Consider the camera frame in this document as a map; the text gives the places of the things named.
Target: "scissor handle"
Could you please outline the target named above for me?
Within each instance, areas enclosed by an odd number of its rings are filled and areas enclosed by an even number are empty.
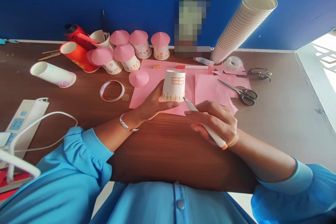
[[[243,89],[242,92],[253,100],[258,99],[258,94],[251,89]]]
[[[254,106],[256,103],[254,99],[252,99],[250,96],[247,96],[245,94],[239,94],[238,98],[242,103],[244,103],[247,106]]]

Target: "hand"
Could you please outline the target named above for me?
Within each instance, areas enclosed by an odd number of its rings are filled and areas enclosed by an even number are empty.
[[[202,124],[205,124],[223,138],[228,147],[232,147],[238,142],[237,119],[227,107],[212,101],[204,101],[196,105],[196,108],[199,112],[185,111],[184,113],[195,122],[195,124],[191,125],[191,128],[197,131],[201,137],[216,145],[212,137],[202,126]]]
[[[156,88],[146,98],[146,100],[135,109],[141,120],[149,121],[153,117],[155,117],[160,111],[172,109],[180,105],[179,102],[164,101],[161,98],[164,81],[165,80],[161,80]]]

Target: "power strip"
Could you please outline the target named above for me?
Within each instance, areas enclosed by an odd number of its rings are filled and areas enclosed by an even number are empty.
[[[45,114],[48,105],[49,102],[47,101],[23,100],[9,126],[7,127],[6,132],[2,134],[3,137],[0,141],[0,149],[8,151],[9,145],[11,144],[14,137],[34,121],[41,118]],[[36,123],[33,127],[27,130],[26,133],[20,136],[15,148],[19,150],[28,149],[39,125],[40,122]],[[26,152],[17,152],[15,153],[15,156],[23,159],[25,154]],[[0,169],[7,166],[8,164],[0,159]]]

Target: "silver bracelet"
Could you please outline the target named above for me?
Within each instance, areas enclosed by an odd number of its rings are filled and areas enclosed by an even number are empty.
[[[121,126],[122,126],[125,130],[128,130],[128,126],[126,125],[126,123],[125,123],[124,120],[123,120],[123,115],[124,115],[124,114],[122,114],[122,115],[120,116],[119,121],[120,121]],[[131,132],[138,131],[139,129],[140,129],[140,126],[139,126],[138,128],[136,128],[136,129],[131,129]]]

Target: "shirt sleeve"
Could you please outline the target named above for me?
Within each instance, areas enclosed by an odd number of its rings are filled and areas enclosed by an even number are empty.
[[[0,207],[2,223],[88,223],[97,196],[110,180],[113,155],[94,129],[69,129],[64,143],[37,167],[41,175]]]
[[[336,208],[336,175],[317,164],[296,160],[294,174],[278,183],[260,181],[251,199],[258,223],[330,220]]]

